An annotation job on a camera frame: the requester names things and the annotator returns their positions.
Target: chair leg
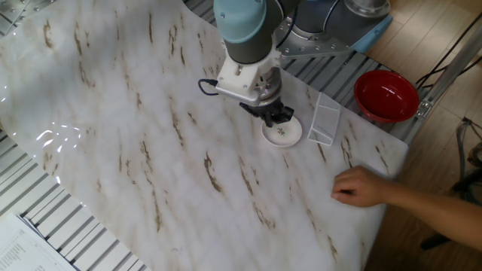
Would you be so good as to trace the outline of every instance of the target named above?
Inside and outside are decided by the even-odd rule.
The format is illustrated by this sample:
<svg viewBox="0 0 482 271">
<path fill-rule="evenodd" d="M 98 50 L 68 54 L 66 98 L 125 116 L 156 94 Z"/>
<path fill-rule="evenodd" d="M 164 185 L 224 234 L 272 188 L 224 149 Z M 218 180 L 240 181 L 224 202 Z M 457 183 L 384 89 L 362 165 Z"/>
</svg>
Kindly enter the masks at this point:
<svg viewBox="0 0 482 271">
<path fill-rule="evenodd" d="M 449 241 L 450 239 L 448 239 L 447 237 L 441 234 L 435 234 L 434 236 L 423 240 L 422 243 L 420 244 L 420 248 L 422 248 L 423 250 L 429 250 Z"/>
</svg>

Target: white marble surface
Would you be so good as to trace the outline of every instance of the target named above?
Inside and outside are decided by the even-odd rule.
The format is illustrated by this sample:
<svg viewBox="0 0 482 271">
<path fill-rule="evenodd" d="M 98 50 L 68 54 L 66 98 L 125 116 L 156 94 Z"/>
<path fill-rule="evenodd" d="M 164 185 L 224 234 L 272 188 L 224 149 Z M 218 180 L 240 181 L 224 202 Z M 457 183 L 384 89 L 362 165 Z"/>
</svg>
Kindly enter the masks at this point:
<svg viewBox="0 0 482 271">
<path fill-rule="evenodd" d="M 407 146 L 343 109 L 306 140 L 317 92 L 283 73 L 304 138 L 276 148 L 235 101 L 204 96 L 224 54 L 181 0 L 63 0 L 0 42 L 0 122 L 153 270 L 360 270 L 383 206 L 330 198 Z"/>
</svg>

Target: metal bracket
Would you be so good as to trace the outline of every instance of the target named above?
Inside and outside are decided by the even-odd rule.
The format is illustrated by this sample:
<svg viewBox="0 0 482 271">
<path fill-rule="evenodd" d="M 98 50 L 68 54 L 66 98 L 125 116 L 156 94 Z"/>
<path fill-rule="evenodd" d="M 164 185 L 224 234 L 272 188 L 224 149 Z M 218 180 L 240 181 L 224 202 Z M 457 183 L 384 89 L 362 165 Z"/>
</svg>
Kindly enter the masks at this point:
<svg viewBox="0 0 482 271">
<path fill-rule="evenodd" d="M 429 114 L 430 109 L 432 109 L 433 106 L 434 105 L 432 104 L 432 102 L 429 102 L 427 100 L 422 101 L 419 105 L 419 110 L 417 110 L 417 112 L 415 113 L 415 116 L 418 117 L 418 118 L 426 117 L 427 114 Z"/>
<path fill-rule="evenodd" d="M 275 30 L 278 43 L 286 36 L 291 24 L 292 19 L 288 17 Z M 324 32 L 308 33 L 297 26 L 293 27 L 290 35 L 279 50 L 285 59 L 341 56 L 353 52 L 348 45 Z"/>
</svg>

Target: white paper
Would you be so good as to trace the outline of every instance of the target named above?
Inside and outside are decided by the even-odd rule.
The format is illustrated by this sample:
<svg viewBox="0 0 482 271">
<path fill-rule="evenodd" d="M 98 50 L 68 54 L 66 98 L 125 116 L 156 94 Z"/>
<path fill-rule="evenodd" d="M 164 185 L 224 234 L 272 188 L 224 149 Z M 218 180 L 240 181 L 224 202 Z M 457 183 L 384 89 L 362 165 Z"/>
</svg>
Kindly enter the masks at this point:
<svg viewBox="0 0 482 271">
<path fill-rule="evenodd" d="M 0 223 L 0 271 L 75 271 L 22 218 L 10 214 Z"/>
</svg>

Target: black cable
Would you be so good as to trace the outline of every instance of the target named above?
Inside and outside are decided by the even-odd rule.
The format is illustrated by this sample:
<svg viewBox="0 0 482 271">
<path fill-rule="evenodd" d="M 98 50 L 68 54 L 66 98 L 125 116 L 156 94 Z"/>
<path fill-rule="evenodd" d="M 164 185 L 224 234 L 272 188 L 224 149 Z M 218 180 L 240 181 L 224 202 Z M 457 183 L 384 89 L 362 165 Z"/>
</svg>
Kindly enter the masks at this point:
<svg viewBox="0 0 482 271">
<path fill-rule="evenodd" d="M 475 60 L 471 65 L 467 66 L 467 68 L 463 69 L 458 76 L 460 75 L 463 75 L 465 74 L 469 69 L 471 69 L 472 67 L 474 67 L 475 65 L 477 65 L 480 61 L 482 60 L 482 56 L 480 56 L 477 60 Z M 437 72 L 442 72 L 443 70 L 445 70 L 447 67 L 443 67 L 441 69 L 438 69 L 437 71 L 435 71 L 433 74 L 436 74 Z M 430 84 L 430 85 L 426 85 L 426 86 L 423 86 L 424 88 L 425 87 L 433 87 L 434 84 Z"/>
<path fill-rule="evenodd" d="M 219 95 L 219 93 L 207 93 L 206 91 L 204 91 L 203 86 L 201 86 L 201 83 L 208 83 L 208 84 L 210 84 L 211 86 L 216 87 L 216 85 L 218 84 L 218 81 L 217 81 L 217 80 L 215 80 L 215 79 L 199 79 L 198 82 L 197 82 L 197 85 L 199 86 L 199 89 L 200 89 L 204 94 L 206 94 L 207 96 L 216 96 L 216 95 Z"/>
<path fill-rule="evenodd" d="M 452 47 L 448 50 L 448 52 L 444 55 L 444 57 L 442 57 L 442 59 L 437 63 L 437 65 L 432 69 L 431 72 L 429 72 L 427 75 L 424 75 L 422 76 L 417 82 L 417 88 L 423 86 L 423 84 L 429 79 L 430 76 L 432 76 L 433 74 L 436 74 L 437 72 L 441 72 L 443 71 L 444 69 L 446 69 L 447 67 L 443 67 L 442 69 L 440 70 L 437 70 L 438 66 L 440 66 L 442 64 L 442 62 L 449 56 L 450 53 L 452 53 L 453 49 L 455 49 L 455 47 L 457 46 L 457 44 L 459 44 L 459 42 L 464 38 L 465 35 L 467 35 L 467 32 L 474 26 L 474 24 L 480 19 L 482 18 L 482 13 L 479 14 L 479 16 L 477 16 L 477 18 L 475 18 L 472 23 L 465 29 L 465 31 L 460 35 L 460 37 L 457 39 L 457 41 L 455 42 L 455 44 L 452 45 Z"/>
<path fill-rule="evenodd" d="M 291 31 L 293 31 L 294 22 L 296 22 L 296 17 L 297 17 L 297 15 L 298 15 L 298 7 L 296 7 L 296 8 L 294 9 L 293 21 L 291 22 L 291 25 L 289 26 L 288 32 L 286 32 L 286 35 L 283 37 L 283 39 L 278 43 L 278 45 L 276 45 L 276 49 L 280 48 L 281 45 L 283 45 L 283 43 L 286 41 L 286 39 L 288 38 L 288 36 L 291 34 Z"/>
</svg>

